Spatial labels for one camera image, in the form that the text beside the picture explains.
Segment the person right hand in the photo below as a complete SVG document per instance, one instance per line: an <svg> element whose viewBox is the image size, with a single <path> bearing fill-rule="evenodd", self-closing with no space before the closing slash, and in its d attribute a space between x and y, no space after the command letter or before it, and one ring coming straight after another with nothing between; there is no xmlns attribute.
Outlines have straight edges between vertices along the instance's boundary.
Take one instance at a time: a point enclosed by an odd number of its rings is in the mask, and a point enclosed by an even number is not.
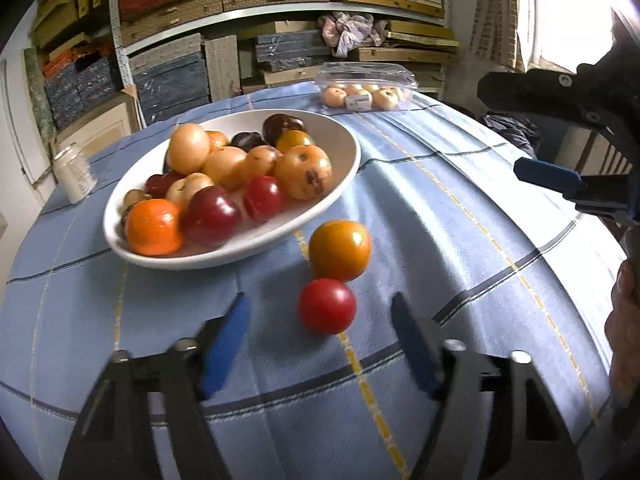
<svg viewBox="0 0 640 480"><path fill-rule="evenodd" d="M639 387L639 306L634 266L625 260L611 290L612 311L604 331L613 356L610 384L620 399L630 399Z"/></svg>

